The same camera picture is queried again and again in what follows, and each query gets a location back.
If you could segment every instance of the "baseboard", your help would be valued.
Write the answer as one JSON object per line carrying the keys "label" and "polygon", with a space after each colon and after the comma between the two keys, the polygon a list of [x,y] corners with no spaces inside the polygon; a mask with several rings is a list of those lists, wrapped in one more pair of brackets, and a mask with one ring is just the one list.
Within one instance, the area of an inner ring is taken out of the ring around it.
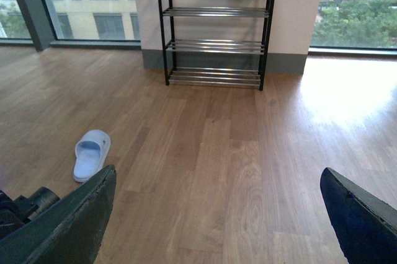
{"label": "baseboard", "polygon": [[[163,68],[161,50],[142,50],[143,64],[148,69]],[[266,73],[303,74],[307,55],[269,53]],[[177,65],[190,68],[257,69],[256,55],[231,55],[226,53],[177,53]],[[172,67],[172,53],[167,54],[167,63]]]}

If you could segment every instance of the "window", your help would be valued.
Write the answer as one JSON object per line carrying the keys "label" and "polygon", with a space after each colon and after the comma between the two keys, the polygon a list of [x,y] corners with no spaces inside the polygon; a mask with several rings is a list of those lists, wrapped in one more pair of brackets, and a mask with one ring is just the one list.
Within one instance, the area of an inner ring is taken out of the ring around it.
{"label": "window", "polygon": [[141,35],[139,33],[138,16],[136,13],[131,14],[131,23],[132,23],[132,29],[134,31],[134,39],[141,40]]}
{"label": "window", "polygon": [[58,14],[58,20],[60,21],[60,25],[63,33],[62,39],[68,39],[68,40],[74,39],[68,15]]}
{"label": "window", "polygon": [[121,15],[94,15],[100,40],[125,40]]}
{"label": "window", "polygon": [[397,50],[396,0],[320,2],[311,46]]}
{"label": "window", "polygon": [[0,38],[30,39],[25,20],[15,6],[7,14],[0,13]]}

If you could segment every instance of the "black metal shoe rack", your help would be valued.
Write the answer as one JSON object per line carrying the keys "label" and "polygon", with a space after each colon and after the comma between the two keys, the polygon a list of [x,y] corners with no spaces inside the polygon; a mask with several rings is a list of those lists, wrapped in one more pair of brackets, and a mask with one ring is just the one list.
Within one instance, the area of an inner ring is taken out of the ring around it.
{"label": "black metal shoe rack", "polygon": [[[163,9],[159,2],[161,41],[163,45],[164,75],[166,85],[172,83],[191,83],[234,87],[257,87],[263,90],[267,52],[270,39],[270,27],[274,0],[266,0],[265,8],[237,7],[174,7],[168,0],[169,7]],[[255,17],[263,18],[262,40],[258,42],[242,42],[232,40],[180,40],[175,38],[174,17]],[[164,17],[170,18],[171,40],[166,43],[164,33]],[[172,69],[169,71],[167,52],[172,52]],[[235,70],[215,68],[177,67],[177,52],[205,52],[259,55],[258,70]]]}

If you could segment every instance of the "wooden floor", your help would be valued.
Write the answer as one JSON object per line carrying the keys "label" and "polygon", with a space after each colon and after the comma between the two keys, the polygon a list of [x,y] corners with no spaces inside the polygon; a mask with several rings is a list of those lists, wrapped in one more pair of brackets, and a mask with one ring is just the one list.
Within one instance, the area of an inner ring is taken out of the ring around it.
{"label": "wooden floor", "polygon": [[60,196],[74,146],[112,138],[99,263],[347,263],[319,189],[332,167],[397,208],[397,62],[309,58],[263,92],[165,86],[140,51],[0,48],[0,188]]}

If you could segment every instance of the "building window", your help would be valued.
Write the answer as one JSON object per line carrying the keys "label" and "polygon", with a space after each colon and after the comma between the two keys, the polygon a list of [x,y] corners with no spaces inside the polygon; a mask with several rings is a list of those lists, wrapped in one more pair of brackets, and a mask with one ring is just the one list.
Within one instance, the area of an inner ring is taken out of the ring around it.
{"label": "building window", "polygon": [[123,19],[120,14],[95,14],[100,40],[125,40]]}
{"label": "building window", "polygon": [[68,15],[58,14],[58,20],[60,21],[60,25],[63,33],[63,39],[68,39],[68,40],[74,39]]}
{"label": "building window", "polygon": [[134,31],[134,39],[141,40],[141,35],[139,33],[138,15],[136,13],[131,13],[131,23],[132,29]]}

